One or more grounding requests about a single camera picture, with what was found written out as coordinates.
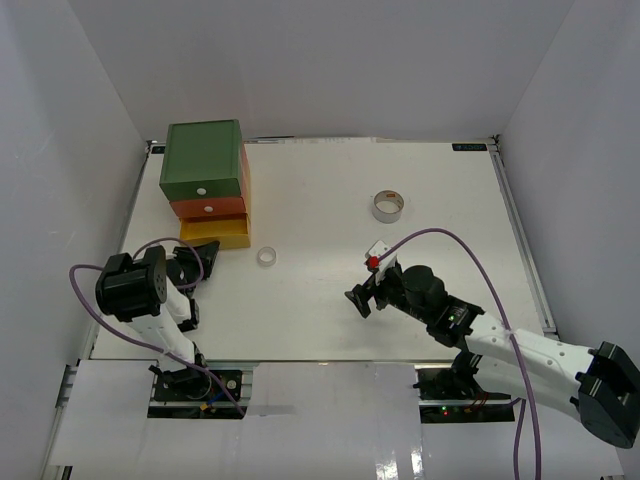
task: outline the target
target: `metal frame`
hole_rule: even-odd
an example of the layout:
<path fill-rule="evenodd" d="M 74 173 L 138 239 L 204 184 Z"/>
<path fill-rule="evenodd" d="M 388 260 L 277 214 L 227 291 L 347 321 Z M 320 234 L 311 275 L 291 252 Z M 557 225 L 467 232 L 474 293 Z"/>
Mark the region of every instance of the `metal frame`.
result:
<path fill-rule="evenodd" d="M 489 149 L 489 154 L 491 155 L 491 160 L 493 161 L 493 168 L 496 172 L 496 177 L 498 178 L 502 198 L 504 199 L 504 204 L 507 207 L 507 214 L 509 215 L 511 227 L 513 228 L 513 234 L 516 237 L 518 250 L 520 250 L 520 257 L 522 258 L 522 263 L 525 267 L 529 287 L 531 288 L 531 293 L 536 304 L 536 310 L 540 316 L 542 330 L 545 335 L 556 334 L 556 324 L 553 319 L 553 315 L 551 314 L 547 297 L 544 294 L 542 282 L 540 281 L 538 270 L 536 269 L 533 261 L 533 255 L 531 254 L 531 249 L 527 242 L 524 227 L 522 226 L 522 221 L 520 220 L 520 215 L 518 214 L 518 209 L 516 208 L 511 188 L 509 187 L 509 181 L 507 180 L 504 162 L 500 156 L 499 141 L 497 138 L 498 137 L 489 139 L 487 141 L 487 147 Z"/>

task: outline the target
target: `cable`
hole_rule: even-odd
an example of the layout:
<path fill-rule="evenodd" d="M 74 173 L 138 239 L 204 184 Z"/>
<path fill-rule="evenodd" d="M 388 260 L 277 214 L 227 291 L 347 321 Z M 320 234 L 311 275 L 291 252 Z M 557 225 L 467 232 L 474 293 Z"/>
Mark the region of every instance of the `cable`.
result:
<path fill-rule="evenodd" d="M 524 425 L 524 412 L 526 410 L 527 401 L 522 400 L 522 405 L 520 405 L 520 415 L 518 416 L 518 425 L 516 426 L 516 438 L 513 441 L 513 476 L 516 478 L 516 480 L 520 480 L 520 435 L 522 434 L 522 425 Z"/>
<path fill-rule="evenodd" d="M 204 278 L 204 265 L 202 265 L 202 260 L 200 260 L 200 255 L 198 255 L 198 252 L 196 252 L 196 249 L 178 237 L 162 237 L 162 238 L 158 238 L 156 240 L 147 242 L 143 246 L 141 246 L 138 250 L 136 250 L 136 253 L 134 253 L 131 258 L 135 260 L 136 257 L 140 255 L 140 252 L 142 252 L 147 247 L 150 247 L 151 245 L 155 245 L 156 243 L 168 242 L 168 241 L 181 243 L 182 245 L 187 247 L 189 250 L 191 250 L 191 253 L 193 253 L 193 256 L 196 257 L 196 261 L 198 262 L 198 267 L 200 268 L 200 274 L 198 275 L 198 278 L 196 278 L 194 282 L 189 283 L 187 285 L 176 286 L 176 288 L 178 290 L 187 290 L 189 288 L 195 287 Z"/>
<path fill-rule="evenodd" d="M 464 242 L 464 240 L 458 237 L 455 233 L 450 232 L 449 230 L 445 230 L 444 228 L 438 228 L 438 227 L 425 228 L 423 230 L 418 230 L 417 232 L 412 233 L 408 237 L 405 237 L 404 239 L 396 243 L 387 252 L 385 252 L 384 255 L 381 255 L 379 260 L 384 260 L 386 257 L 391 255 L 396 250 L 398 250 L 401 246 L 403 246 L 408 241 L 413 240 L 414 238 L 420 235 L 424 235 L 426 233 L 442 233 L 444 235 L 447 235 L 448 237 L 451 237 L 456 242 L 458 242 L 458 244 L 464 249 L 464 251 L 467 252 L 467 254 L 471 257 L 471 260 L 473 260 L 473 263 L 475 263 L 476 267 L 480 271 L 480 274 L 482 275 L 482 278 L 484 278 L 484 281 L 487 284 L 487 287 L 489 287 L 489 290 L 491 291 L 491 296 L 493 297 L 493 300 L 496 303 L 496 306 L 498 307 L 498 311 L 500 312 L 500 316 L 502 317 L 502 323 L 504 323 L 504 327 L 507 330 L 511 331 L 511 324 L 509 323 L 509 320 L 507 318 L 507 312 L 505 311 L 504 306 L 500 301 L 498 292 L 493 286 L 493 283 L 491 282 L 489 275 L 487 275 L 487 272 L 482 266 L 482 264 L 480 263 L 480 260 L 478 260 L 478 257 L 476 257 L 476 255 L 471 251 L 471 249 Z M 509 335 L 509 340 L 511 340 L 511 344 L 513 345 L 513 350 L 515 351 L 515 354 L 516 354 L 516 359 L 518 360 L 520 373 L 522 373 L 522 379 L 524 380 L 524 386 L 527 391 L 527 400 L 529 401 L 529 405 L 531 407 L 531 423 L 533 424 L 533 441 L 534 441 L 534 450 L 535 450 L 535 457 L 536 457 L 535 479 L 541 480 L 542 478 L 542 446 L 540 445 L 540 424 L 538 422 L 538 409 L 536 407 L 536 401 L 533 395 L 533 387 L 531 386 L 531 380 L 529 379 L 529 374 L 527 373 L 527 367 L 525 365 L 522 352 L 520 351 L 520 346 L 518 345 L 518 342 L 516 341 L 516 337 L 515 335 L 513 335 L 513 333 Z"/>
<path fill-rule="evenodd" d="M 80 301 L 80 303 L 82 304 L 84 309 L 89 313 L 89 315 L 91 315 L 91 317 L 96 322 L 98 322 L 102 328 L 107 330 L 112 335 L 115 335 L 116 337 L 124 340 L 125 342 L 129 342 L 129 343 L 131 343 L 133 345 L 136 345 L 138 347 L 148 348 L 149 350 L 153 350 L 154 352 L 158 352 L 158 353 L 164 354 L 164 350 L 162 350 L 162 348 L 156 347 L 155 345 L 151 345 L 150 343 L 146 343 L 146 342 L 142 342 L 140 340 L 136 340 L 135 338 L 131 338 L 128 335 L 125 335 L 124 333 L 119 332 L 118 330 L 113 328 L 102 317 L 100 317 L 100 315 L 93 309 L 91 304 L 84 297 L 84 295 L 82 294 L 82 291 L 80 290 L 80 287 L 78 286 L 78 282 L 76 280 L 76 271 L 77 270 L 97 270 L 97 271 L 102 271 L 102 268 L 98 267 L 97 265 L 79 264 L 79 265 L 74 265 L 74 266 L 71 267 L 71 269 L 69 269 L 69 281 L 71 282 L 71 288 L 73 288 L 73 291 L 76 294 L 76 297 L 78 297 L 78 300 Z M 169 357 L 171 360 L 174 360 L 174 361 L 180 363 L 181 365 L 184 365 L 185 367 L 192 368 L 192 369 L 194 369 L 194 370 L 196 370 L 198 372 L 203 373 L 204 375 L 209 377 L 209 379 L 211 379 L 214 382 L 216 382 L 216 384 L 220 387 L 222 392 L 227 396 L 229 401 L 233 404 L 234 407 L 236 407 L 236 410 L 238 410 L 238 412 L 242 416 L 244 416 L 244 413 L 245 413 L 244 410 L 242 409 L 240 404 L 236 401 L 236 399 L 233 398 L 233 395 L 231 395 L 229 390 L 227 390 L 227 387 L 217 377 L 217 375 L 214 375 L 208 369 L 203 368 L 200 365 L 196 365 L 195 363 L 187 362 L 186 360 L 183 360 L 182 358 L 174 355 L 171 352 L 166 353 L 166 356 Z"/>

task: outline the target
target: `orange drawer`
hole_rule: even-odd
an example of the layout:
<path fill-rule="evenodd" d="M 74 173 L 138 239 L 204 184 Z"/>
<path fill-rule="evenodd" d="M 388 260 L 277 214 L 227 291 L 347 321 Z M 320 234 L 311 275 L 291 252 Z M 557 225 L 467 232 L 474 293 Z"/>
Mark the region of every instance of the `orange drawer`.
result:
<path fill-rule="evenodd" d="M 179 218 L 217 217 L 248 213 L 243 197 L 199 198 L 171 202 L 171 208 Z"/>

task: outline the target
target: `white enclosure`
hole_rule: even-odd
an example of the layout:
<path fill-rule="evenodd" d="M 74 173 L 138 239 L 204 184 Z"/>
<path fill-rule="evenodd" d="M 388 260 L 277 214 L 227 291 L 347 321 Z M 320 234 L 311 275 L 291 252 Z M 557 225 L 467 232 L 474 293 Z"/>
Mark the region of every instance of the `white enclosure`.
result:
<path fill-rule="evenodd" d="M 173 122 L 502 134 L 561 336 L 640 362 L 638 2 L 2 0 L 0 51 L 2 478 L 40 476 L 90 325 L 68 268 L 118 250 L 143 140 Z M 638 451 L 620 453 L 632 480 Z"/>

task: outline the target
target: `purple cable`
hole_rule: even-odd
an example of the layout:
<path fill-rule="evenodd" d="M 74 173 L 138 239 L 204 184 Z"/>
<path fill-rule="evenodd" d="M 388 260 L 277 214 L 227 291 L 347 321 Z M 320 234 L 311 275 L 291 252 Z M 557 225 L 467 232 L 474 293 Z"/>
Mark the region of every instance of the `purple cable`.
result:
<path fill-rule="evenodd" d="M 522 425 L 524 425 L 524 412 L 527 410 L 527 401 L 522 400 L 520 405 L 520 415 L 518 415 L 518 425 L 516 426 L 516 438 L 513 441 L 513 476 L 520 480 L 520 435 Z"/>
<path fill-rule="evenodd" d="M 193 253 L 196 255 L 196 258 L 198 259 L 198 263 L 200 264 L 200 278 L 198 280 L 196 280 L 196 282 L 194 282 L 194 284 L 197 284 L 203 276 L 204 273 L 204 269 L 202 266 L 202 262 L 200 261 L 200 257 L 198 257 L 197 252 L 195 251 L 195 249 L 193 247 L 191 247 L 190 245 L 186 244 L 185 242 L 183 242 L 180 239 L 177 238 L 173 238 L 173 237 L 167 237 L 167 238 L 162 238 L 159 240 L 155 240 L 153 242 L 149 242 L 148 244 L 145 245 L 152 245 L 154 243 L 158 243 L 160 241 L 164 241 L 164 240 L 175 240 L 178 241 L 180 243 L 183 243 L 185 245 L 187 245 L 192 251 Z M 138 253 L 141 251 L 141 249 L 139 249 L 135 254 L 134 257 L 136 255 L 138 255 Z M 111 333 L 112 335 L 115 335 L 116 337 L 124 340 L 125 342 L 129 342 L 133 345 L 136 345 L 138 347 L 143 347 L 143 348 L 148 348 L 149 350 L 153 350 L 154 352 L 158 352 L 158 353 L 164 353 L 164 350 L 160 347 L 156 347 L 155 345 L 151 345 L 150 343 L 146 343 L 146 342 L 142 342 L 140 340 L 136 340 L 135 338 L 131 338 L 128 335 L 125 335 L 122 332 L 119 332 L 118 330 L 116 330 L 115 328 L 113 328 L 111 325 L 109 325 L 102 317 L 100 317 L 100 315 L 93 309 L 93 307 L 91 306 L 91 304 L 87 301 L 87 299 L 85 298 L 85 296 L 82 294 L 82 291 L 80 290 L 80 287 L 78 286 L 78 282 L 76 280 L 76 271 L 77 270 L 96 270 L 98 272 L 102 271 L 101 267 L 98 267 L 97 265 L 86 265 L 86 264 L 79 264 L 79 265 L 74 265 L 73 267 L 71 267 L 71 269 L 69 270 L 69 281 L 71 282 L 71 288 L 73 288 L 74 293 L 76 294 L 76 297 L 78 297 L 78 300 L 80 301 L 80 303 L 82 304 L 82 306 L 84 307 L 84 309 L 89 313 L 89 315 L 91 315 L 91 317 L 100 324 L 100 326 L 102 328 L 104 328 L 105 330 L 107 330 L 109 333 Z M 193 286 L 194 284 L 190 284 L 190 285 L 183 285 L 182 288 L 190 288 L 191 286 Z M 211 380 L 213 380 L 214 382 L 216 382 L 218 384 L 218 386 L 220 387 L 220 390 L 222 390 L 222 392 L 226 395 L 226 397 L 229 399 L 229 401 L 233 404 L 234 407 L 236 407 L 236 410 L 238 410 L 238 412 L 244 416 L 245 412 L 243 410 L 243 408 L 240 406 L 240 404 L 236 401 L 235 398 L 233 398 L 233 395 L 231 395 L 231 393 L 229 392 L 229 390 L 227 390 L 227 387 L 224 385 L 224 383 L 218 378 L 217 375 L 214 375 L 213 373 L 211 373 L 208 369 L 201 367 L 200 365 L 196 365 L 195 363 L 190 363 L 187 362 L 186 360 L 183 360 L 182 358 L 174 355 L 173 353 L 169 352 L 166 354 L 167 357 L 169 357 L 171 360 L 174 360 L 182 365 L 184 365 L 185 367 L 188 368 L 192 368 L 194 370 L 197 370 L 198 372 L 201 372 L 203 374 L 205 374 L 207 377 L 209 377 Z"/>
<path fill-rule="evenodd" d="M 178 290 L 187 290 L 189 288 L 195 287 L 204 278 L 204 266 L 202 265 L 202 260 L 200 260 L 200 256 L 198 255 L 198 252 L 196 252 L 195 248 L 193 248 L 187 242 L 185 242 L 184 240 L 182 240 L 182 239 L 180 239 L 178 237 L 162 237 L 162 238 L 158 238 L 156 240 L 152 240 L 150 242 L 147 242 L 143 246 L 141 246 L 138 250 L 136 250 L 136 253 L 134 253 L 133 257 L 131 257 L 131 258 L 133 258 L 135 260 L 136 257 L 138 255 L 140 255 L 140 252 L 142 252 L 147 247 L 150 247 L 151 245 L 155 245 L 156 243 L 168 242 L 168 241 L 181 243 L 182 245 L 187 247 L 189 250 L 191 250 L 191 253 L 193 253 L 193 256 L 196 257 L 196 261 L 198 262 L 198 267 L 200 267 L 200 274 L 198 275 L 198 278 L 196 278 L 196 280 L 194 282 L 189 283 L 187 285 L 180 285 L 179 287 L 176 287 L 176 288 Z"/>
<path fill-rule="evenodd" d="M 505 328 L 511 331 L 511 324 L 507 319 L 507 312 L 505 312 L 504 310 L 502 302 L 500 301 L 500 297 L 498 296 L 498 292 L 494 288 L 493 283 L 489 278 L 489 275 L 487 275 L 487 272 L 482 266 L 482 264 L 480 263 L 480 260 L 478 260 L 478 257 L 475 256 L 475 254 L 471 251 L 471 249 L 464 242 L 464 240 L 458 237 L 455 233 L 450 232 L 449 230 L 445 230 L 444 228 L 437 228 L 437 227 L 418 230 L 417 232 L 412 233 L 408 237 L 405 237 L 404 239 L 396 243 L 387 252 L 385 252 L 384 255 L 380 256 L 380 260 L 384 260 L 386 257 L 391 255 L 396 250 L 398 250 L 398 248 L 403 246 L 408 241 L 413 240 L 414 238 L 420 235 L 424 235 L 425 233 L 442 233 L 444 235 L 447 235 L 448 237 L 451 237 L 456 242 L 458 242 L 458 244 L 464 249 L 464 251 L 467 252 L 467 254 L 471 257 L 471 260 L 473 260 L 473 263 L 475 263 L 476 267 L 478 267 L 478 270 L 480 271 L 482 278 L 484 278 L 485 283 L 489 287 L 489 290 L 491 291 L 491 295 L 493 296 L 493 300 L 496 302 L 498 311 L 500 312 L 500 316 L 502 317 L 502 322 L 504 323 Z M 540 445 L 540 424 L 538 423 L 538 409 L 536 407 L 536 401 L 533 396 L 533 387 L 531 386 L 531 380 L 529 379 L 529 374 L 527 373 L 527 367 L 525 365 L 522 352 L 520 351 L 520 346 L 518 345 L 518 342 L 516 341 L 516 337 L 513 335 L 513 333 L 509 335 L 509 340 L 511 340 L 511 344 L 513 345 L 513 350 L 515 351 L 516 359 L 518 360 L 518 366 L 520 367 L 520 372 L 522 373 L 522 379 L 524 380 L 524 386 L 525 386 L 525 389 L 527 390 L 527 400 L 529 401 L 529 405 L 531 406 L 531 423 L 533 424 L 533 441 L 534 441 L 534 450 L 535 450 L 535 456 L 536 456 L 535 479 L 541 480 L 542 478 L 542 447 Z"/>

